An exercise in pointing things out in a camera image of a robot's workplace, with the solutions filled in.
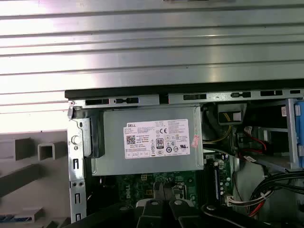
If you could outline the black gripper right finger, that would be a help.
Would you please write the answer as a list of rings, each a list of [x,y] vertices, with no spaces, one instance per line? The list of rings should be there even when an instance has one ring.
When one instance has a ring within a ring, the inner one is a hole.
[[[199,209],[175,196],[172,187],[165,187],[165,199],[181,228],[267,228],[268,224],[214,204]]]

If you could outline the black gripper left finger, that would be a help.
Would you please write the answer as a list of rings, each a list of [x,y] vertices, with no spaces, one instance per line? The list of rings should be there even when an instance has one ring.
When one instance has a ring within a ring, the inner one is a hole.
[[[162,226],[165,191],[162,182],[153,186],[154,198],[137,202],[136,207],[116,203],[65,225],[66,228],[159,228]]]

